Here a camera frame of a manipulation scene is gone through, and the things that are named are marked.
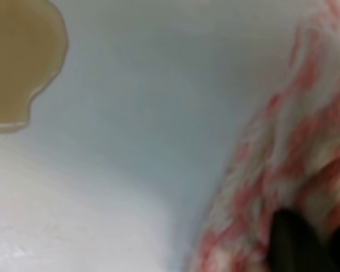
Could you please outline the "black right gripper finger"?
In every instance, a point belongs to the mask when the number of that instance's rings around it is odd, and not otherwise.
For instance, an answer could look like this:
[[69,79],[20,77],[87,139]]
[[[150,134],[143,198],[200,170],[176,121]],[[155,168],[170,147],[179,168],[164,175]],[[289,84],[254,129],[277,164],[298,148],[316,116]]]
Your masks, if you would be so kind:
[[279,210],[273,215],[267,264],[270,271],[340,271],[340,226],[325,243],[299,214]]

